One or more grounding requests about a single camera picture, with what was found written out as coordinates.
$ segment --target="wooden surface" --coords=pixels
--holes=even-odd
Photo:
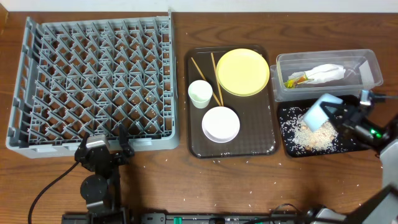
[[[72,157],[28,159],[5,147],[26,17],[43,23],[154,15],[159,13],[9,13],[0,31],[0,223],[26,223],[36,195],[74,163]],[[290,159],[279,149],[268,157],[194,158],[187,149],[183,57],[195,47],[259,44],[275,64],[282,53],[372,49],[384,78],[376,90],[397,94],[397,14],[178,13],[174,25],[180,145],[169,151],[139,152],[130,166],[121,168],[125,205],[136,213],[267,213],[281,203],[300,209],[322,203],[350,212],[381,188],[381,163],[373,151]],[[397,109],[388,101],[376,108],[372,119],[384,125]],[[48,190],[36,206],[34,223],[60,223],[65,212],[85,212],[80,184],[89,175],[77,167]]]

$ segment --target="chopsticks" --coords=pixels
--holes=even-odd
[[[196,66],[196,68],[197,68],[197,70],[198,70],[198,72],[199,72],[201,78],[202,78],[204,81],[207,82],[205,76],[204,76],[203,73],[201,72],[199,66],[197,65],[197,63],[195,62],[195,60],[193,59],[193,57],[191,57],[191,59],[192,59],[193,64]],[[220,101],[218,101],[218,98],[217,98],[217,96],[214,94],[214,92],[213,92],[213,97],[214,97],[214,99],[216,100],[218,106],[221,106],[221,103],[220,103]]]
[[[213,61],[214,75],[216,76],[216,80],[217,80],[218,94],[220,95],[221,105],[224,106],[223,95],[221,94],[220,83],[218,82],[218,78],[217,78],[216,63],[214,62],[213,53],[211,53],[211,60]]]

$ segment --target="black tray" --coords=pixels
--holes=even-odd
[[[261,54],[266,60],[265,50],[258,45],[233,46],[233,47],[207,47],[189,51],[185,56],[186,80],[185,90],[195,80],[201,80],[201,76],[193,64],[191,57],[196,61],[207,81],[213,87],[218,98],[218,89],[211,61],[211,52],[214,54],[215,63],[228,51],[233,49],[251,49]],[[201,129],[201,121],[205,113],[218,106],[214,98],[204,109],[197,109],[190,101],[187,94],[187,124],[188,124],[188,148],[190,152],[201,159],[231,156],[257,156],[271,155],[278,149],[279,137],[275,138],[278,130],[272,96],[271,80],[267,86],[254,96],[234,96],[221,87],[224,106],[231,108],[238,115],[241,128],[238,135],[230,142],[215,143],[210,141]]]
[[[355,96],[339,96],[344,103],[349,103],[352,105],[358,105],[358,99]],[[295,143],[289,141],[294,137],[293,132],[288,132],[289,128],[282,129],[282,123],[291,120],[291,116],[304,115],[305,112],[316,102],[317,99],[310,100],[296,100],[296,101],[286,101],[279,103],[277,115],[279,120],[280,132],[282,134],[283,143],[285,146],[285,150],[288,155],[292,157],[306,157],[306,156],[317,156],[317,155],[325,155],[325,154],[336,154],[342,152],[353,152],[353,151],[362,151],[367,150],[365,147],[361,147],[360,143],[356,139],[345,139],[340,134],[337,135],[336,139],[333,140],[333,144],[336,144],[336,148],[334,151],[331,149],[327,149],[325,151],[308,151],[305,149],[297,149],[295,147]],[[290,108],[298,107],[301,111],[289,111]]]

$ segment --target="brown tray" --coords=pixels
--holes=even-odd
[[[191,82],[202,79],[191,60],[191,57],[193,57],[207,81],[213,87],[213,91],[220,98],[210,53],[213,52],[217,64],[226,52],[239,48],[258,52],[269,64],[266,51],[258,45],[196,48],[189,51],[185,56],[185,73],[187,74],[185,89],[188,91]],[[239,134],[227,143],[220,144],[210,141],[203,134],[201,121],[208,110],[218,106],[217,102],[212,98],[206,108],[198,109],[187,97],[188,148],[190,152],[201,159],[259,156],[275,153],[279,145],[279,129],[274,110],[271,81],[269,80],[267,86],[254,96],[235,96],[222,87],[221,94],[223,95],[224,106],[231,108],[239,117],[241,123]]]

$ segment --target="dish rack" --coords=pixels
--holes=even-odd
[[[136,151],[179,144],[169,16],[26,21],[6,145],[29,158],[72,156],[85,133]]]

